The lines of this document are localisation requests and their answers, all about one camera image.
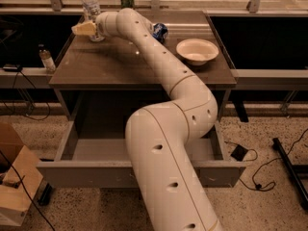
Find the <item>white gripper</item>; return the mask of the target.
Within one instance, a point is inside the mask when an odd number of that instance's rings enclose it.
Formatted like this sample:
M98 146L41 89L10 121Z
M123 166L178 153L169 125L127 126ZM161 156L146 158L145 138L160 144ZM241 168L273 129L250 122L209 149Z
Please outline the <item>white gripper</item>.
M96 17L96 25L92 21L85 21L72 26L71 30L76 36L94 36L97 27L97 31L101 36L115 37L118 35L116 17L117 12L104 12Z

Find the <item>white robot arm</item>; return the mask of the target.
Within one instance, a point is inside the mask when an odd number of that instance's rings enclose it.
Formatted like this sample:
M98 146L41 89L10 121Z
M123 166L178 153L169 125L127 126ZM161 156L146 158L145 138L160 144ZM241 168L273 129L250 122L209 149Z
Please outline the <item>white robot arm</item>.
M200 78L153 34L152 22L133 9L104 12L72 27L76 35L133 42L169 96L134 112L126 148L155 231L223 231L185 146L215 125L218 104Z

